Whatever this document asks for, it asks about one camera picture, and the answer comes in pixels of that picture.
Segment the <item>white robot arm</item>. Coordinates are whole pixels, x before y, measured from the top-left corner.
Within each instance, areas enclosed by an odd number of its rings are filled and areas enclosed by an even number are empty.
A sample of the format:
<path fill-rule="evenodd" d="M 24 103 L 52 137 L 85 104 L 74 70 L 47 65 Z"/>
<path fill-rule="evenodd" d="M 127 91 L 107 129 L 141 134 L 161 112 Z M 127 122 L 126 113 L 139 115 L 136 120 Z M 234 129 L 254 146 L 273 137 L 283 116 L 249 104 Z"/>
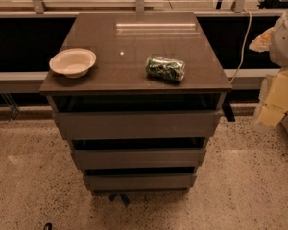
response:
<path fill-rule="evenodd" d="M 275 76 L 267 76 L 262 82 L 254 113 L 258 126 L 274 128 L 288 112 L 288 9 L 249 48 L 258 53 L 268 52 L 270 61 L 280 67 Z"/>

